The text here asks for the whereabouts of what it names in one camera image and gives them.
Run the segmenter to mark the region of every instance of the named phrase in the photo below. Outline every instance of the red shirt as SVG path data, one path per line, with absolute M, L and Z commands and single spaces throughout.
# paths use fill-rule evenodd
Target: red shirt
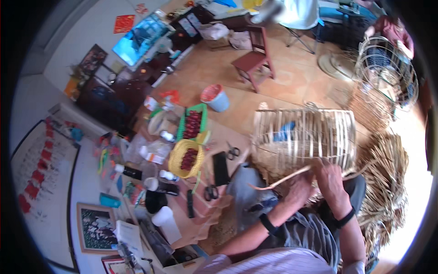
M 383 37 L 388 39 L 391 44 L 396 46 L 397 40 L 401 40 L 413 52 L 413 41 L 408 32 L 404 28 L 400 30 L 388 16 L 382 15 L 374 24 L 374 28 L 376 32 L 380 32 Z

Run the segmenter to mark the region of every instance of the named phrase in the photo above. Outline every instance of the wooden chair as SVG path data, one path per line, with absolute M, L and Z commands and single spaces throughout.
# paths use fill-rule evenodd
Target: wooden chair
M 266 31 L 263 27 L 247 26 L 249 31 L 252 51 L 243 55 L 239 59 L 231 63 L 236 69 L 239 75 L 243 78 L 243 82 L 248 80 L 254 86 L 257 93 L 260 93 L 258 85 L 261 84 L 266 78 L 275 78 L 274 67 L 272 65 L 271 58 L 268 53 Z M 263 67 L 269 69 L 269 73 L 263 73 Z M 255 80 L 253 73 L 259 70 L 262 76 Z

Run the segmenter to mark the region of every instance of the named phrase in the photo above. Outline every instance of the striped shirt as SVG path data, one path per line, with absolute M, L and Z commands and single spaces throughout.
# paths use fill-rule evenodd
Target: striped shirt
M 231 263 L 228 256 L 218 254 L 210 256 L 194 274 L 246 274 L 246 273 L 306 273 L 306 274 L 334 274 L 326 261 L 317 253 L 304 248 L 276 248 L 265 249 L 259 254 Z M 356 262 L 345 269 L 343 274 L 363 274 L 365 264 Z

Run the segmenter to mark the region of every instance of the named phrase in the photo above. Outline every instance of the tv screen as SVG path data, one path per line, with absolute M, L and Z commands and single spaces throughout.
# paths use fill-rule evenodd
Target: tv screen
M 128 65 L 133 66 L 159 38 L 170 31 L 171 27 L 152 13 L 123 36 L 113 47 L 113 51 Z

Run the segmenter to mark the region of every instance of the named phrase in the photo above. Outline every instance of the gray pants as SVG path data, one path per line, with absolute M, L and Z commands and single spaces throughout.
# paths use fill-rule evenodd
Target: gray pants
M 243 231 L 258 221 L 263 213 L 268 213 L 278 203 L 272 190 L 255 190 L 248 186 L 263 187 L 265 183 L 257 170 L 248 164 L 241 164 L 227 194 L 234 196 L 237 230 Z M 357 176 L 344 181 L 344 189 L 350 196 L 351 205 L 359 212 L 365 197 L 365 179 Z M 339 230 L 333 224 L 333 213 L 324 201 L 316 212 L 302 208 L 284 223 L 275 235 L 270 235 L 257 249 L 277 247 L 301 247 L 315 251 L 337 270 L 341 259 L 339 251 Z

